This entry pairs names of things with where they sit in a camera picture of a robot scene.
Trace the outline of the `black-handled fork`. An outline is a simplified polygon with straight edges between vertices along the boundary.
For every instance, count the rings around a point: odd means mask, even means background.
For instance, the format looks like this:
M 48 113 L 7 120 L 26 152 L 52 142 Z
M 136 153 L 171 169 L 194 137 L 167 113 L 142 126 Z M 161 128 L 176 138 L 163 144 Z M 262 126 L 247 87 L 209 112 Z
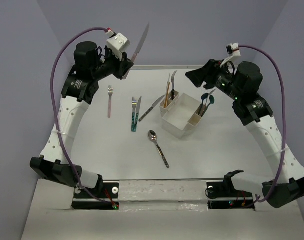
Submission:
M 171 82 L 171 86 L 172 86 L 172 89 L 171 89 L 171 100 L 172 101 L 174 100 L 174 97 L 175 97 L 174 77 L 175 77 L 176 72 L 177 72 L 177 70 L 175 70 L 170 77 L 170 82 Z

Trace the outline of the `pink-handled knife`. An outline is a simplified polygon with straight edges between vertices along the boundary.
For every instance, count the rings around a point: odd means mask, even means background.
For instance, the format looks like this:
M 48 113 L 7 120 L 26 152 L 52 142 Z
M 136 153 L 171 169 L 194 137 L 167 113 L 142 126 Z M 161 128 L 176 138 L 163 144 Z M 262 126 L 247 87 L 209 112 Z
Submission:
M 122 44 L 122 47 L 121 47 L 121 50 L 122 50 L 122 58 L 121 58 L 122 78 L 121 78 L 121 80 L 126 79 L 131 67 L 134 65 L 134 61 L 135 61 L 137 55 L 140 53 L 142 46 L 146 40 L 148 31 L 149 31 L 149 23 L 147 24 L 147 26 L 142 34 L 142 37 L 136 47 L 136 50 L 130 60 L 127 58 L 126 52 L 124 51 L 130 45 L 130 41 L 121 33 L 117 34 L 117 36 L 119 37 L 119 43 Z

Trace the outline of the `teal-handled fork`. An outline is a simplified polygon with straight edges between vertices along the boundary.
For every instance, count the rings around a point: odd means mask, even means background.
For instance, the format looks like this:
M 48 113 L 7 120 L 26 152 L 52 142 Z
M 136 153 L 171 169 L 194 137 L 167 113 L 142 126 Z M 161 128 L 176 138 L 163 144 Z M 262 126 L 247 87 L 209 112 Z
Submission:
M 131 119 L 131 131 L 134 132 L 135 112 L 137 106 L 137 98 L 132 98 L 132 119 Z

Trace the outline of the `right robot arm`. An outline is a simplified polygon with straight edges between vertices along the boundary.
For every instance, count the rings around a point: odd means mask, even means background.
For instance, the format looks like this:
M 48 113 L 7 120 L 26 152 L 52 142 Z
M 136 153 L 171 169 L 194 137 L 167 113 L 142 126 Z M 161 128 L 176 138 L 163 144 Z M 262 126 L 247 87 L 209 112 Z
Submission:
M 240 63 L 234 73 L 218 60 L 210 59 L 203 67 L 185 74 L 191 83 L 206 90 L 216 88 L 233 100 L 232 109 L 260 147 L 274 174 L 273 180 L 235 170 L 224 175 L 214 197 L 233 196 L 244 191 L 280 208 L 304 196 L 304 167 L 282 139 L 273 112 L 258 93 L 263 80 L 260 69 L 252 62 Z

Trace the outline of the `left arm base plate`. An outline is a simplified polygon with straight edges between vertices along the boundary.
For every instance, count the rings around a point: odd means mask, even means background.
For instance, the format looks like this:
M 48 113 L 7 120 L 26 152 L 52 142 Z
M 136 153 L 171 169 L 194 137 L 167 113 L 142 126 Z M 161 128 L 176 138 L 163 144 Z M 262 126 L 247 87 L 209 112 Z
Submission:
M 101 192 L 95 189 L 89 189 L 90 193 L 85 190 L 76 189 L 73 193 L 71 208 L 74 210 L 102 210 L 117 211 L 119 210 L 119 182 L 108 181 L 103 182 Z

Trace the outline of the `teal plastic spoon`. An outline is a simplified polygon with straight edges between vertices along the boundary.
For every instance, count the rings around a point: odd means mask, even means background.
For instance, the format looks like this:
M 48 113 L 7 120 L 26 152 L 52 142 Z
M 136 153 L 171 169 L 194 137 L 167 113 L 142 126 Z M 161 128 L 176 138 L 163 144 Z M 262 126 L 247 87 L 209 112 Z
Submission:
M 203 111 L 201 117 L 203 117 L 203 115 L 204 115 L 205 112 L 207 111 L 208 107 L 209 107 L 210 105 L 212 105 L 214 102 L 215 102 L 214 97 L 213 97 L 212 95 L 210 95 L 210 96 L 209 96 L 209 104 L 208 104 L 208 105 L 206 106 L 206 108 L 204 109 L 204 111 Z
M 199 105 L 198 107 L 198 110 L 197 110 L 197 115 L 200 115 L 201 114 L 201 109 L 204 105 L 204 100 L 208 97 L 208 93 L 204 93 L 203 95 L 201 95 L 201 104 Z

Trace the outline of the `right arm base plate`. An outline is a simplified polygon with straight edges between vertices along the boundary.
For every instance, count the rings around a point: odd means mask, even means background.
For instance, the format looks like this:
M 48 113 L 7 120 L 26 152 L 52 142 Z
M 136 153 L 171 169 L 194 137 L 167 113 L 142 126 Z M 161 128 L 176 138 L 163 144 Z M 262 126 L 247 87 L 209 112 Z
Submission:
M 208 210 L 255 209 L 251 193 L 239 190 L 228 191 L 222 181 L 206 182 L 204 194 L 208 199 Z

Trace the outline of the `pink-handled fork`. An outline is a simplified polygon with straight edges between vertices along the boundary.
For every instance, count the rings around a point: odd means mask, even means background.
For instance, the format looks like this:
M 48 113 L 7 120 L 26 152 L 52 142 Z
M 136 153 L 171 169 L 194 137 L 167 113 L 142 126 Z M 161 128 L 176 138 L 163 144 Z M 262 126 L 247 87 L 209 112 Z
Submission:
M 113 95 L 113 86 L 112 86 L 112 85 L 109 85 L 109 86 L 108 86 L 108 113 L 107 113 L 108 118 L 111 117 L 111 102 L 112 102 L 112 95 Z

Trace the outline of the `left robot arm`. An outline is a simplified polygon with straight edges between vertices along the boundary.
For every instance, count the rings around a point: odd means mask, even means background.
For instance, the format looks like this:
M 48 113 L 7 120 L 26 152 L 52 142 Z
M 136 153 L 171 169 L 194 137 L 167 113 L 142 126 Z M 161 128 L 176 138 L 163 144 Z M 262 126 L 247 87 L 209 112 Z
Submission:
M 81 120 L 99 89 L 98 82 L 110 75 L 123 78 L 133 66 L 125 52 L 129 43 L 113 38 L 100 48 L 91 41 L 80 42 L 74 51 L 75 64 L 61 91 L 57 124 L 38 157 L 32 157 L 30 167 L 43 179 L 68 187 L 85 187 L 96 198 L 103 189 L 102 176 L 71 166 L 66 154 L 71 154 Z

